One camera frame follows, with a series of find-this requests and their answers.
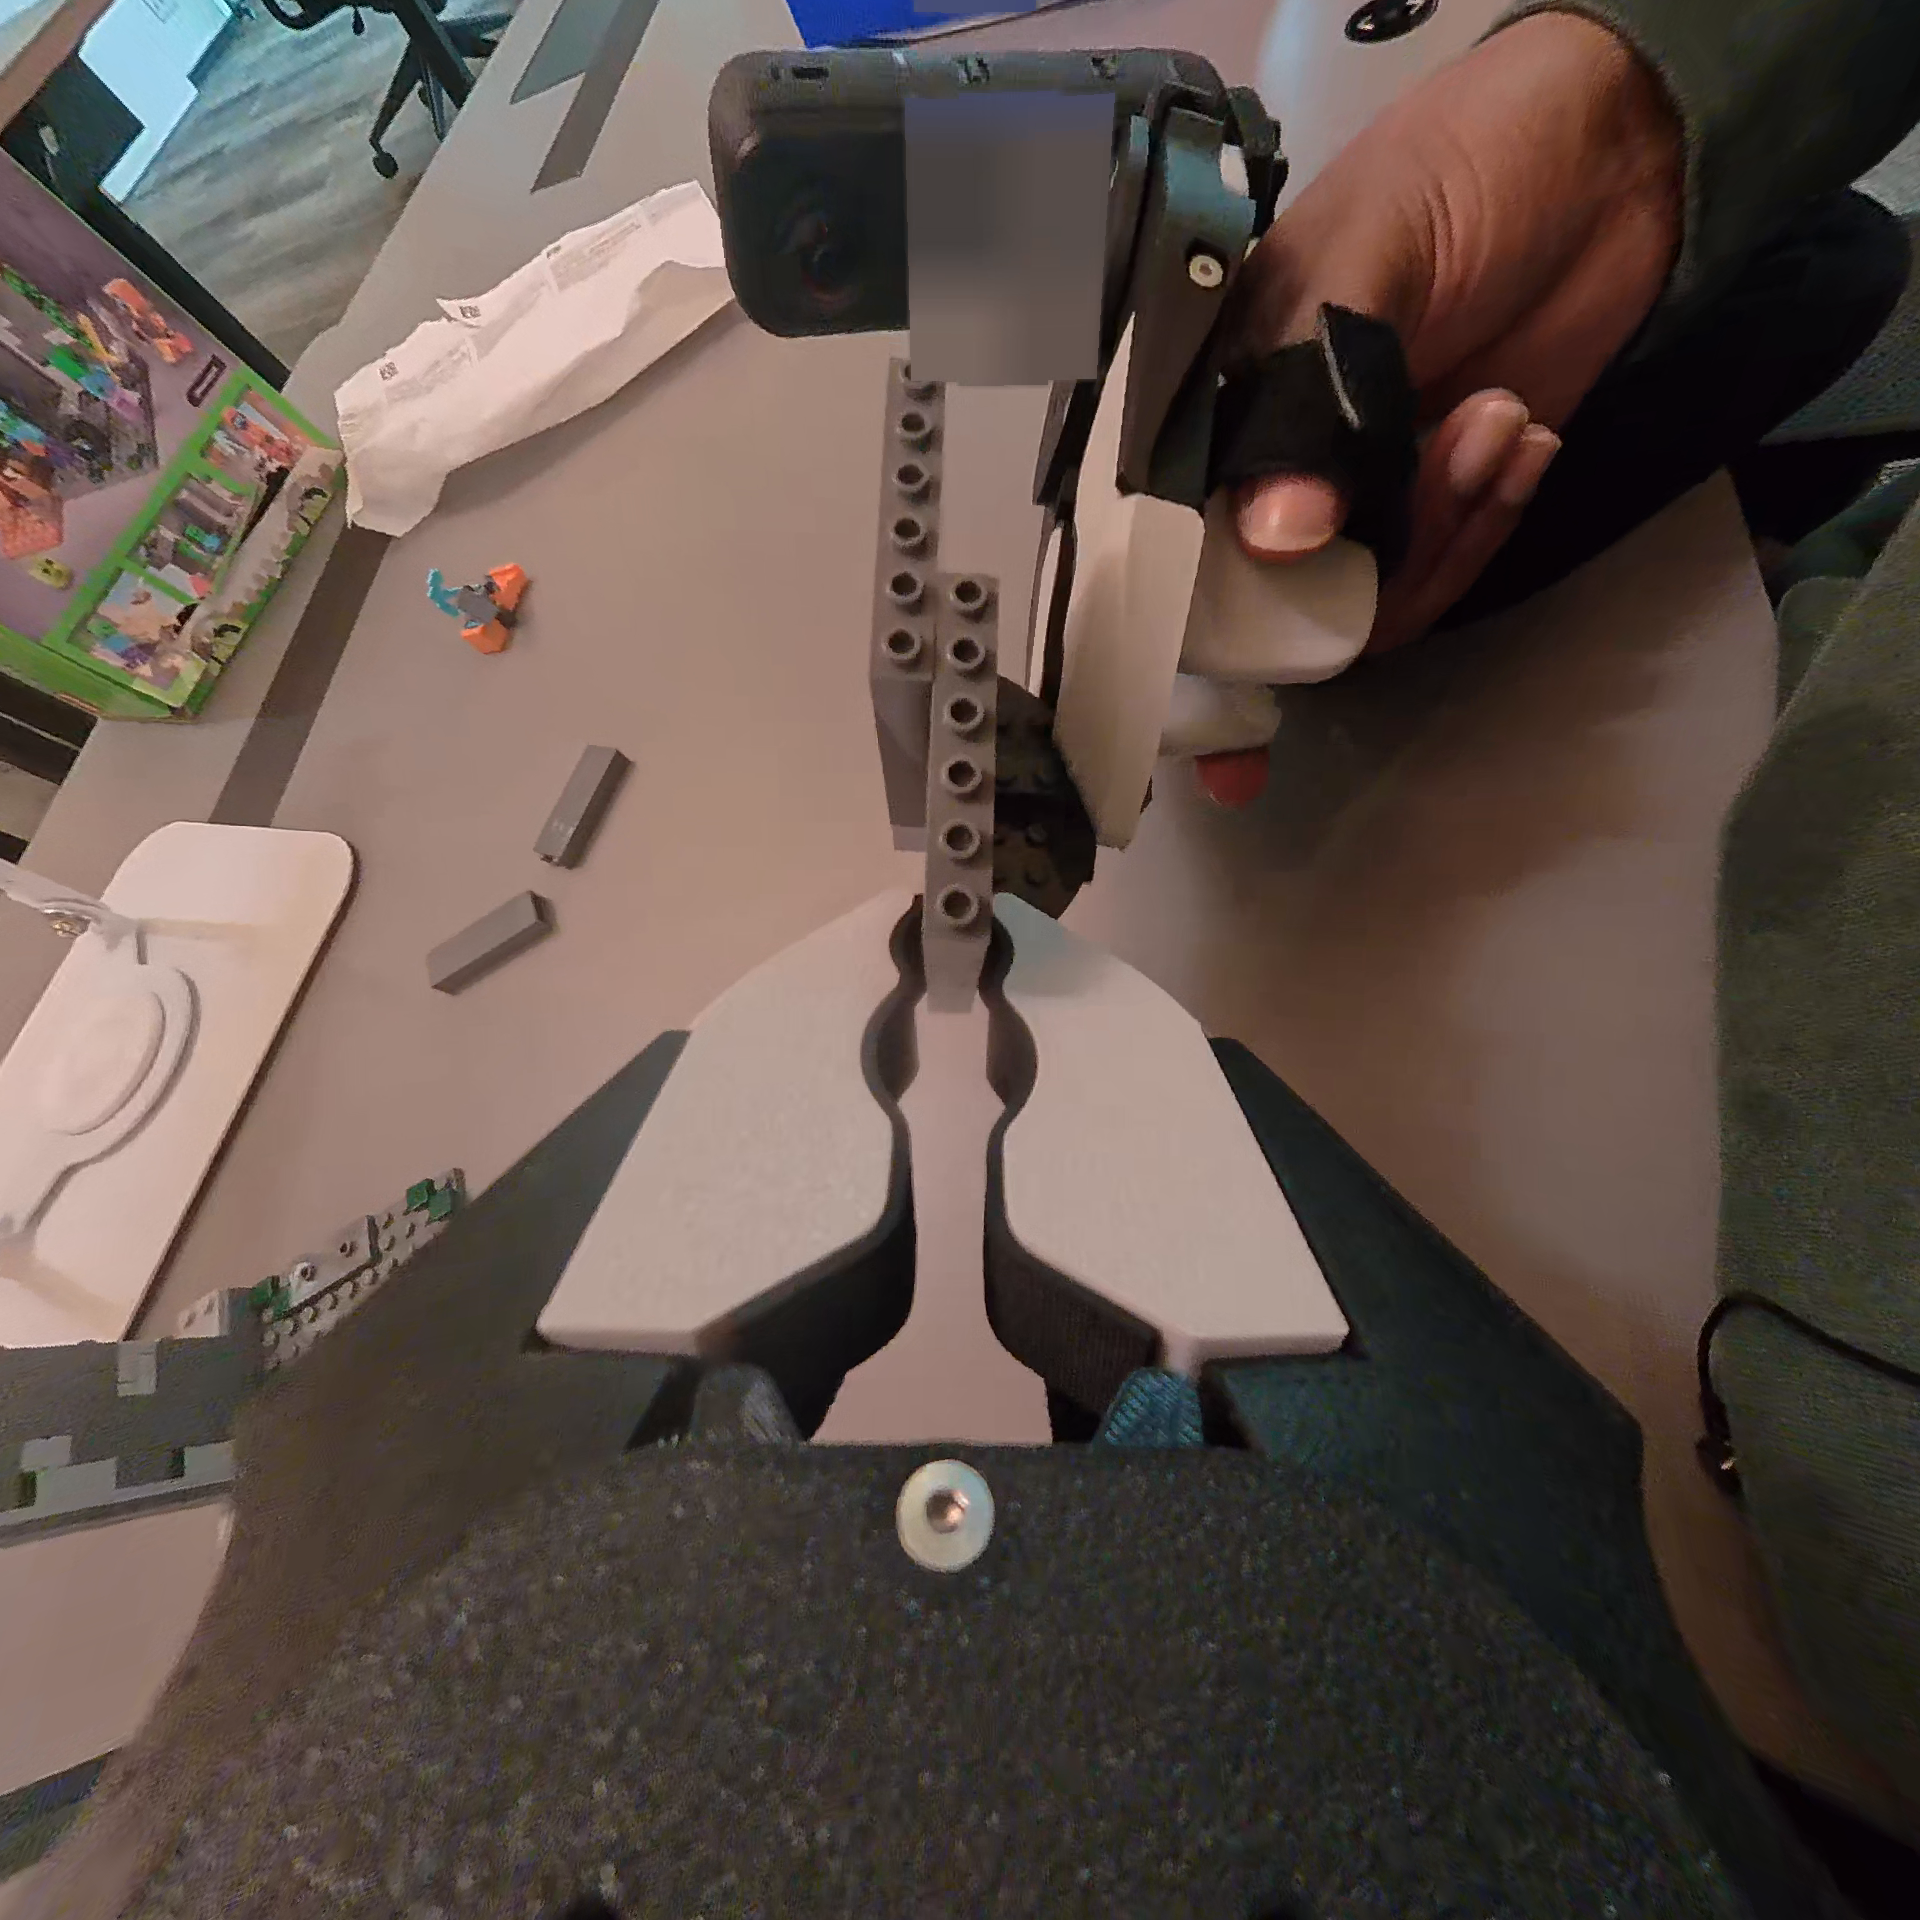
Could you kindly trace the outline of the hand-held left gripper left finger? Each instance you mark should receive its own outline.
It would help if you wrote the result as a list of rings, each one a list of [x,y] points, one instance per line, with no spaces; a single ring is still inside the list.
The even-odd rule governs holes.
[[[539,1311],[555,1348],[719,1354],[910,1211],[921,897],[883,891],[687,1031]]]

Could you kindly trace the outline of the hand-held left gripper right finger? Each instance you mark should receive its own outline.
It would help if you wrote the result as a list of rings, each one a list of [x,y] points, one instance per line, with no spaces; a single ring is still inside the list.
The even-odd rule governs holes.
[[[1044,1377],[1330,1354],[1347,1319],[1204,1027],[1147,973],[996,897],[983,996],[986,1292]]]

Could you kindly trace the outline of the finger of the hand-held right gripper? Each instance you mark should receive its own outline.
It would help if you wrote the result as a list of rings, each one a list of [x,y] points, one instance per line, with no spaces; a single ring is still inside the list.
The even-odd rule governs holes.
[[[1076,486],[1056,744],[1102,849],[1138,828],[1201,551],[1201,514]]]

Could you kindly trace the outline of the grey toy brick wall assembly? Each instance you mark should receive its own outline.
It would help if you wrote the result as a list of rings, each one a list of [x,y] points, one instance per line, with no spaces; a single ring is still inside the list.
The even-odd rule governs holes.
[[[941,560],[944,427],[944,385],[891,358],[867,693],[891,839],[923,862],[923,1002],[961,1014],[986,971],[996,897],[1062,918],[1096,843],[1052,708],[999,672],[996,581]]]

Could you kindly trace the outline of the long grey toy brick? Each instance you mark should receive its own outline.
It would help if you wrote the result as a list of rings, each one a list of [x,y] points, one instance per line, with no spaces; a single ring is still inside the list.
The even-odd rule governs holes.
[[[551,868],[578,868],[610,799],[629,774],[621,749],[583,749],[536,835],[536,856]]]
[[[423,955],[423,979],[433,994],[456,996],[539,947],[551,932],[551,902],[539,891],[520,891],[432,947]]]

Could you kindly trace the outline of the person's right forearm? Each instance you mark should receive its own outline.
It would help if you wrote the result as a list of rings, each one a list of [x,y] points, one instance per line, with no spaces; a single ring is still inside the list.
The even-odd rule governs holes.
[[[1740,305],[1795,299],[1850,227],[1886,222],[1856,184],[1915,127],[1915,3],[1507,3],[1486,38],[1531,17],[1609,34],[1683,133],[1683,240],[1634,370]]]

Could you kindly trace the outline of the person's right hand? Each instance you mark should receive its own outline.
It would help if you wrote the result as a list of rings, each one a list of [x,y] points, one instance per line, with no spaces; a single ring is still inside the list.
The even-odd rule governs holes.
[[[1683,240],[1669,93],[1606,27],[1499,27],[1359,130],[1250,256],[1232,366],[1338,305],[1390,322],[1420,405],[1403,565],[1367,654],[1422,638],[1518,530],[1561,427]]]

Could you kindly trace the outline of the blue bin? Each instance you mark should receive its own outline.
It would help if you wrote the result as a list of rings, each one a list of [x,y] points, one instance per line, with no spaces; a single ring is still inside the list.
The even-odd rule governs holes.
[[[918,38],[941,30],[1029,17],[1044,3],[786,3],[807,48]]]

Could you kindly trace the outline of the white crumpled paper bag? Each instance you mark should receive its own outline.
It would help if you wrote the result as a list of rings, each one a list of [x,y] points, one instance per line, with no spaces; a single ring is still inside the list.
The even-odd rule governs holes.
[[[597,408],[730,305],[699,184],[573,227],[492,292],[440,299],[333,394],[348,522],[403,540],[444,481]]]

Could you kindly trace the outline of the black office chair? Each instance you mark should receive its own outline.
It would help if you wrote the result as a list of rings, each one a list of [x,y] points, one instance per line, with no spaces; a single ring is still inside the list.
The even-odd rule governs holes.
[[[511,5],[449,17],[446,3],[260,3],[260,11],[286,34],[312,34],[333,17],[348,17],[354,35],[366,35],[368,17],[403,27],[406,52],[368,130],[373,169],[381,181],[398,177],[398,157],[386,148],[386,138],[407,99],[423,103],[433,138],[444,138],[473,91],[473,66],[492,58],[515,21]]]

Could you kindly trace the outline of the orange and teal brick figure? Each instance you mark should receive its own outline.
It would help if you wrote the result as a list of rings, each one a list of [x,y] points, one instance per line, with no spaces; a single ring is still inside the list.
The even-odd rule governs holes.
[[[508,646],[526,589],[530,575],[515,560],[496,565],[471,584],[446,581],[440,567],[423,575],[428,601],[460,628],[460,638],[481,657],[496,657]]]

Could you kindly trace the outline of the person's green sweater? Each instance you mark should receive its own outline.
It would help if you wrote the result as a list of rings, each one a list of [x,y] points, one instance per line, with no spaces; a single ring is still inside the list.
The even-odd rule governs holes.
[[[1915,473],[1790,572],[1721,832],[1701,1388],[1801,1692],[1915,1807]]]

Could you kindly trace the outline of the grey and green brick build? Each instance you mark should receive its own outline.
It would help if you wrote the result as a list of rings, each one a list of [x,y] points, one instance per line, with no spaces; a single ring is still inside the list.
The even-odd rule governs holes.
[[[468,1206],[456,1164],[345,1222],[252,1286],[218,1286],[167,1338],[2,1352],[2,1545],[223,1498],[243,1408],[368,1306]]]

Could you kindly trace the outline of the green toy brick set box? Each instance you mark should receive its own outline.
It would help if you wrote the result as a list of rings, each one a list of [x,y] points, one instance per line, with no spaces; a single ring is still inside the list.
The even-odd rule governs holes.
[[[342,450],[2,157],[2,672],[93,719],[207,708]]]

